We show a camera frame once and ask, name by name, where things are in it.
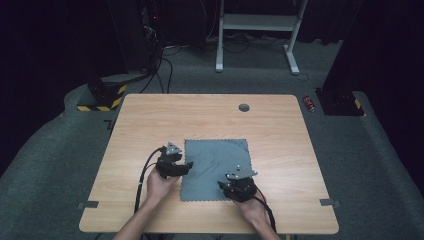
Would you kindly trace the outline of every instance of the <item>red object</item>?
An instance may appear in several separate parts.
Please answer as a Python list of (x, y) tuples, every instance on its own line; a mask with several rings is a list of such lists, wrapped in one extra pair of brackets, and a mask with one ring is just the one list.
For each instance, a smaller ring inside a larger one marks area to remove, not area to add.
[(306, 108), (310, 112), (315, 112), (315, 104), (312, 102), (311, 97), (309, 97), (309, 96), (303, 97), (303, 102), (305, 103)]

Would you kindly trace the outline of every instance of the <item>white shelf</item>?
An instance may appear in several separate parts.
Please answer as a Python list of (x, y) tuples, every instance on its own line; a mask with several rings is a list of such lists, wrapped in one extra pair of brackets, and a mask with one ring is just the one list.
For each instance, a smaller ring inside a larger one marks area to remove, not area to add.
[(225, 14), (223, 29), (293, 31), (296, 16)]

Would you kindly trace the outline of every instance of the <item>gray cloth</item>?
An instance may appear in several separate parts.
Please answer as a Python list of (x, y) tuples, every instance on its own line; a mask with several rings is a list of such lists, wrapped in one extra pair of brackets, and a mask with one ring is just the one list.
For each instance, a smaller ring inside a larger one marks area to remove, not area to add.
[(183, 176), (181, 201), (222, 201), (227, 199), (218, 181), (228, 182), (225, 174), (237, 166), (251, 169), (249, 150), (245, 139), (186, 140), (185, 162), (194, 162)]

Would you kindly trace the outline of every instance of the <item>black tripod base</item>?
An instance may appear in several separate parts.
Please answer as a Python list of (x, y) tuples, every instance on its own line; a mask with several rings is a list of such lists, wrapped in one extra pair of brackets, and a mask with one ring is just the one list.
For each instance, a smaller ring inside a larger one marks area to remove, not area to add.
[(88, 111), (114, 111), (121, 103), (127, 85), (104, 86), (103, 93), (94, 97), (93, 92), (87, 87), (77, 103), (78, 110)]
[(325, 115), (334, 116), (364, 116), (365, 113), (353, 94), (315, 89)]

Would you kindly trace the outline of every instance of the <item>gray carpet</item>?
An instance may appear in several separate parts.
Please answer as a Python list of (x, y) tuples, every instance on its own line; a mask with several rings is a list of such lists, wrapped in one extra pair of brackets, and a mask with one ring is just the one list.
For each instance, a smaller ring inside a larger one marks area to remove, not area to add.
[[(227, 44), (237, 50), (240, 46)], [(183, 48), (172, 62), (171, 93), (292, 94), (302, 113), (340, 231), (335, 235), (300, 235), (298, 239), (424, 239), (424, 201), (374, 115), (367, 97), (355, 92), (364, 117), (326, 116), (314, 88), (322, 87), (340, 44), (297, 43), (294, 54), (302, 74), (291, 75), (281, 45), (224, 52), (224, 72), (215, 72), (214, 51)], [(178, 48), (167, 49), (172, 54)], [(170, 67), (163, 62), (166, 85)], [(129, 84), (139, 92), (147, 80)], [(66, 110), (39, 129), (22, 147), (0, 179), (0, 239), (94, 239), (79, 230), (82, 210), (106, 149), (110, 131), (104, 120), (115, 112), (79, 112), (81, 86), (64, 99)], [(145, 93), (160, 93), (155, 78)], [(317, 105), (308, 112), (301, 99)], [(111, 239), (107, 233), (100, 239)]]

